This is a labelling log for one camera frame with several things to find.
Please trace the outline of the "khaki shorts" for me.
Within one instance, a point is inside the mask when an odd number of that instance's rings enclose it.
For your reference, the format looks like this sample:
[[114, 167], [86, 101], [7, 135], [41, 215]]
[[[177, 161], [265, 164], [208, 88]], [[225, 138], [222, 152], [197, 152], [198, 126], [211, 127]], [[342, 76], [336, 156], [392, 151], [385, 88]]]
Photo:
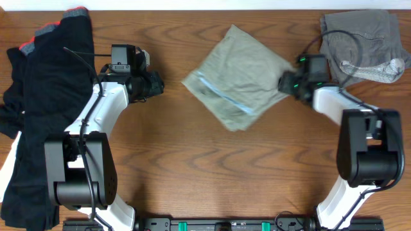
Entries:
[[246, 130], [286, 98], [280, 77], [292, 64], [236, 26], [213, 48], [183, 85], [226, 127]]

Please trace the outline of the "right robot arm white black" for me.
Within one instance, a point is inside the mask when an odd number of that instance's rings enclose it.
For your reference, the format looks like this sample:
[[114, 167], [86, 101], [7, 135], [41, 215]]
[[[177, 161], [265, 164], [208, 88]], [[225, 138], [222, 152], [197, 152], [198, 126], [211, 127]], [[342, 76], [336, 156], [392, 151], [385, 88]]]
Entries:
[[327, 82], [323, 74], [286, 71], [279, 91], [305, 102], [340, 127], [337, 148], [338, 178], [315, 209], [305, 230], [347, 230], [351, 219], [372, 195], [393, 188], [405, 170], [401, 118], [395, 110], [360, 101], [345, 89]]

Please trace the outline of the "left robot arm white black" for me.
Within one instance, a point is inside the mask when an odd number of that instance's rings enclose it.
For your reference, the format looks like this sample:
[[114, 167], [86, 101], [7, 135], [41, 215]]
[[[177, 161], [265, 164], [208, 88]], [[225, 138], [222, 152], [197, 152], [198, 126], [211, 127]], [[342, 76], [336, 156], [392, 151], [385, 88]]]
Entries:
[[64, 230], [143, 230], [136, 210], [118, 195], [109, 137], [126, 107], [164, 92], [159, 73], [101, 73], [89, 101], [63, 132], [44, 143], [49, 198], [87, 219], [70, 219]]

